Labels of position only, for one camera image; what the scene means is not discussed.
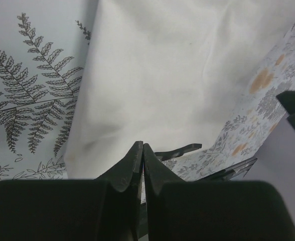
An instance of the white cloth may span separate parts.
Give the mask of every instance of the white cloth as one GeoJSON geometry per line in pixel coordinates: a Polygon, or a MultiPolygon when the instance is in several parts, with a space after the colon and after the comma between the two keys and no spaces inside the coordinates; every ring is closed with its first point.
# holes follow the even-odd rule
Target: white cloth
{"type": "Polygon", "coordinates": [[[65,163],[95,178],[135,141],[211,147],[295,0],[101,0],[65,163]]]}

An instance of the patterned fabric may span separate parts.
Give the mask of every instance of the patterned fabric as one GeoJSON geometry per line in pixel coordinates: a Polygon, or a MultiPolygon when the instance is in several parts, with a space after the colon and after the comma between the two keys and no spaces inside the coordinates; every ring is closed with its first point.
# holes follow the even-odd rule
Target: patterned fabric
{"type": "MultiPolygon", "coordinates": [[[[96,4],[0,0],[0,180],[66,177],[62,155],[96,4]]],[[[254,155],[284,114],[275,96],[295,90],[295,24],[248,79],[215,145],[167,167],[192,181],[254,155]]]]}

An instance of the white towel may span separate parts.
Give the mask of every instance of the white towel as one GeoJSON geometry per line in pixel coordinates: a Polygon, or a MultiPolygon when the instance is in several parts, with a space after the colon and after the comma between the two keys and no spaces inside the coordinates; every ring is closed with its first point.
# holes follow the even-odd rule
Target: white towel
{"type": "Polygon", "coordinates": [[[101,0],[65,162],[95,178],[135,141],[210,148],[295,0],[101,0]]]}

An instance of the gray wall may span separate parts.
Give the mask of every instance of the gray wall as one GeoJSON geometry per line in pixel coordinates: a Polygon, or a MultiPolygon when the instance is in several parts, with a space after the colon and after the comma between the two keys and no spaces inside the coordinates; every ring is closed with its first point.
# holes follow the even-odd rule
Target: gray wall
{"type": "Polygon", "coordinates": [[[282,195],[295,224],[295,131],[280,121],[255,155],[258,161],[243,180],[262,180],[282,195]]]}

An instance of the fern print tablecloth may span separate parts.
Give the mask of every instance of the fern print tablecloth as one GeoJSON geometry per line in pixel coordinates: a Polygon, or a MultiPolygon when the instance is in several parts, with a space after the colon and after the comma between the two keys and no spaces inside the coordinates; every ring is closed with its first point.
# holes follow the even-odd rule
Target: fern print tablecloth
{"type": "MultiPolygon", "coordinates": [[[[96,6],[0,0],[0,180],[66,178],[62,156],[96,6]]],[[[166,166],[197,180],[255,154],[284,114],[275,96],[295,89],[295,24],[248,81],[215,145],[166,166]]]]}

